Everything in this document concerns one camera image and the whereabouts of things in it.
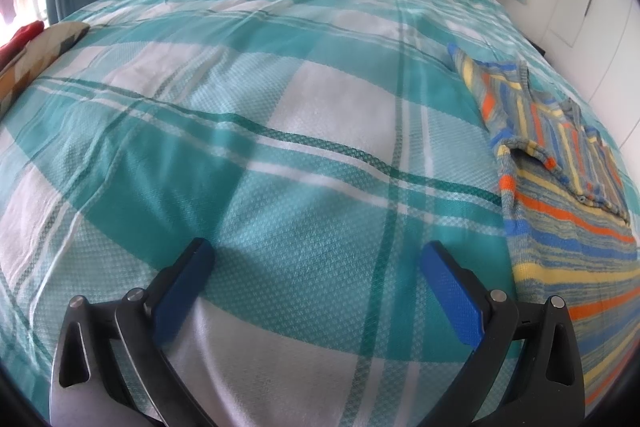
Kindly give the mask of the striped knit sweater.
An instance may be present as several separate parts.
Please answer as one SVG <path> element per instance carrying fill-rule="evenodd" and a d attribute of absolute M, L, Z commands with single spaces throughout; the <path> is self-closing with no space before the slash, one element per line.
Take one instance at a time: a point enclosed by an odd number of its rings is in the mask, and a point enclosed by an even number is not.
<path fill-rule="evenodd" d="M 639 255 L 623 180 L 599 130 L 523 62 L 448 52 L 495 154 L 518 299 L 568 306 L 586 407 L 599 404 L 639 344 Z"/>

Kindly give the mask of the checkered folded cloth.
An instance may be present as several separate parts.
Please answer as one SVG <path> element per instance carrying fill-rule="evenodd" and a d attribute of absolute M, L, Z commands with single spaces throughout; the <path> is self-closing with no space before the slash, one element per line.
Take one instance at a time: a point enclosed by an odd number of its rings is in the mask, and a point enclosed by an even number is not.
<path fill-rule="evenodd" d="M 26 88 L 60 56 L 85 35 L 90 26 L 81 22 L 62 22 L 44 28 L 1 69 L 1 116 L 9 112 Z"/>

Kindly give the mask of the teal plaid bedspread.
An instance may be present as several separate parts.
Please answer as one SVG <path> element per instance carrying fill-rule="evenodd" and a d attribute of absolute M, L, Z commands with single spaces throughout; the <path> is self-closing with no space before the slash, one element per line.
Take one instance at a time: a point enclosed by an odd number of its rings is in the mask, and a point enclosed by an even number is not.
<path fill-rule="evenodd" d="M 584 98 L 495 0 L 100 0 L 1 121 L 1 360 L 41 414 L 77 295 L 148 285 L 197 237 L 216 265 L 168 357 L 221 426 L 412 426 L 461 369 L 431 241 L 490 287 L 573 312 L 586 407 L 639 342 L 639 260 L 511 255 L 483 106 L 451 61 L 522 63 Z"/>

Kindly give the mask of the red cloth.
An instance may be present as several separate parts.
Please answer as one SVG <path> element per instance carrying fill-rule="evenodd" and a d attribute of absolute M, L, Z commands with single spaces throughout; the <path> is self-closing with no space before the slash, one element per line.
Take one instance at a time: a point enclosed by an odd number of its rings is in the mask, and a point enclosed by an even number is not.
<path fill-rule="evenodd" d="M 11 40 L 0 49 L 0 69 L 5 69 L 6 65 L 11 62 L 27 46 L 32 39 L 39 36 L 44 29 L 42 20 L 21 27 L 11 38 Z"/>

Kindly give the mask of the white wardrobe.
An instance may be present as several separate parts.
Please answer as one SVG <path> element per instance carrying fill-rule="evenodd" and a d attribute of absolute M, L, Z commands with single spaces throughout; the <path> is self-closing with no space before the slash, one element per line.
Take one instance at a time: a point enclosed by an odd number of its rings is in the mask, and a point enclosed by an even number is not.
<path fill-rule="evenodd" d="M 616 144 L 624 145 L 639 128 L 639 1 L 558 0 L 544 48 Z"/>

